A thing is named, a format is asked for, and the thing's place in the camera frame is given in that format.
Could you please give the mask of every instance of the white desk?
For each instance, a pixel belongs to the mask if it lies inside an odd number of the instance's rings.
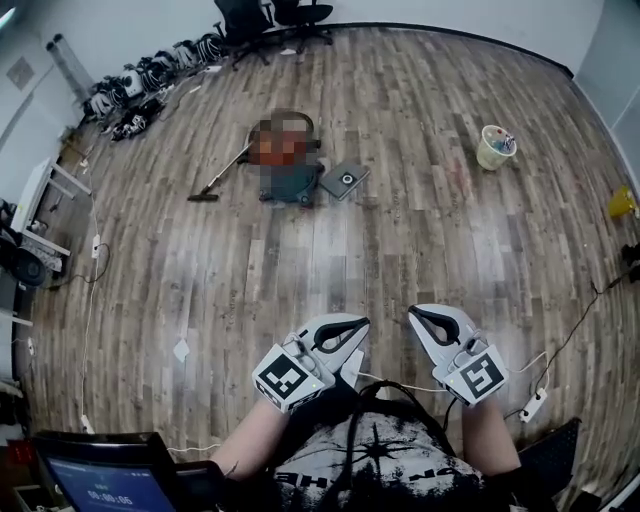
[[[27,184],[22,191],[16,213],[13,216],[11,229],[16,231],[17,233],[22,233],[24,236],[31,238],[31,240],[49,247],[54,251],[64,254],[65,256],[69,256],[71,253],[64,247],[60,247],[59,245],[56,245],[53,242],[50,242],[49,240],[46,240],[36,235],[35,233],[32,233],[28,229],[28,227],[33,222],[33,217],[36,213],[36,209],[38,208],[38,204],[40,203],[40,199],[42,199],[42,195],[44,194],[47,185],[51,185],[52,187],[56,188],[69,199],[73,200],[73,198],[75,197],[75,194],[73,192],[70,192],[69,190],[64,188],[62,185],[60,185],[60,183],[53,181],[53,179],[51,178],[51,171],[53,171],[54,169],[84,193],[91,195],[91,190],[89,190],[89,188],[80,183],[76,178],[71,176],[71,174],[69,174],[49,158],[34,167],[33,171],[31,171],[31,176],[29,176],[29,180],[27,181]]]

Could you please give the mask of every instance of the blue screen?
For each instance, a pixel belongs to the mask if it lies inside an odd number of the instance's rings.
[[[148,469],[116,468],[49,459],[78,512],[175,512]]]

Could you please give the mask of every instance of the black t-shirt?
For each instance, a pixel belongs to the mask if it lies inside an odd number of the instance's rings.
[[[222,508],[555,510],[551,500],[537,495],[535,475],[516,470],[489,479],[455,457],[424,410],[373,399],[354,421],[353,396],[342,398],[297,411],[267,471],[248,482],[221,482]],[[355,427],[351,437],[350,427]],[[351,465],[345,469],[348,452]]]

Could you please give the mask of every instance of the wooden floor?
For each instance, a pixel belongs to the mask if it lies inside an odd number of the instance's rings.
[[[638,242],[639,230],[632,218],[610,220],[606,206],[627,179],[562,72],[444,34],[334,36],[332,47],[273,54],[270,66],[250,58],[236,73],[192,79],[163,113],[171,117],[133,141],[110,144],[87,131],[98,225],[112,252],[86,352],[84,411],[96,430],[157,430],[173,447],[224,438],[254,401],[256,363],[328,311],[369,316],[363,371],[402,383],[435,385],[408,335],[414,303],[463,308],[519,369],[562,343],[593,297],[591,280],[602,288],[622,271],[620,247]],[[323,155],[369,166],[367,181],[343,202],[318,190],[305,210],[258,202],[258,176],[243,166],[217,204],[187,203],[275,107],[318,121]],[[494,123],[512,130],[519,148],[488,173],[475,148]],[[70,272],[87,276],[90,205],[63,200],[43,215],[76,255]],[[76,279],[32,303],[37,355],[25,383],[36,429],[81,429],[90,290]],[[565,507],[578,490],[609,495],[637,471],[639,297],[628,282],[602,297],[556,359],[539,415],[527,426],[507,420],[522,446],[582,419]],[[184,364],[172,352],[180,339],[191,350]],[[512,375],[499,393],[505,413],[524,405],[543,366]],[[436,417],[450,400],[418,398]],[[459,418],[456,406],[458,447]]]

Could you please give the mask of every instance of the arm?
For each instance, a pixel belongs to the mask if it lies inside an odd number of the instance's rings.
[[[465,460],[487,476],[520,467],[518,452],[494,397],[463,409],[462,444]]]
[[[211,460],[229,478],[249,478],[264,468],[273,455],[287,423],[289,414],[282,414],[261,397]]]

